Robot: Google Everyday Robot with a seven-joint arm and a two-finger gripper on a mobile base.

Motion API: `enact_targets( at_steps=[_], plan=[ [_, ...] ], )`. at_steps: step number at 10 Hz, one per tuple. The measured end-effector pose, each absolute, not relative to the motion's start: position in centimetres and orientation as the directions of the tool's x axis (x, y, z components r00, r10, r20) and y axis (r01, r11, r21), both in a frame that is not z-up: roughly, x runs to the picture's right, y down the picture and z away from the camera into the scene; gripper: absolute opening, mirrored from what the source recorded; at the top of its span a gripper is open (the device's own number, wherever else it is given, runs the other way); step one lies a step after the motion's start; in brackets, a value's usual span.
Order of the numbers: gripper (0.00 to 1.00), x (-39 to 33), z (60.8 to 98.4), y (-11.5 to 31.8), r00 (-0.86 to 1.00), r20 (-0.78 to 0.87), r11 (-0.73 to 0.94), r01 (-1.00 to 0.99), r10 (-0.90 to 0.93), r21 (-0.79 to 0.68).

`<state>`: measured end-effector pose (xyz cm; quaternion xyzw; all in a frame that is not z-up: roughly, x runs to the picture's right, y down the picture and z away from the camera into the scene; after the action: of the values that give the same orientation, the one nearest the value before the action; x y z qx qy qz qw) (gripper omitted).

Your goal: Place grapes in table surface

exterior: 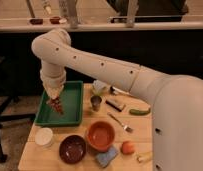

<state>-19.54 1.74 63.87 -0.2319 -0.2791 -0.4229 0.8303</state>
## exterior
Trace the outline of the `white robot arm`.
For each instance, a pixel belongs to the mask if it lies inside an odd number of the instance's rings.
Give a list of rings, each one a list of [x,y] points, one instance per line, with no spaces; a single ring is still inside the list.
[[[153,171],[203,171],[203,80],[169,75],[71,46],[64,29],[32,41],[40,78],[51,98],[60,95],[66,68],[115,86],[151,106]]]

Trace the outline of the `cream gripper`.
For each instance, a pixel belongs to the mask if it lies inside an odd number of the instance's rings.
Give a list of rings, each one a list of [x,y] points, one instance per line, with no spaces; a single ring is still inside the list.
[[[60,96],[61,92],[63,91],[64,86],[63,85],[50,85],[47,83],[43,84],[43,87],[47,93],[47,95],[51,98],[51,99],[56,99]]]

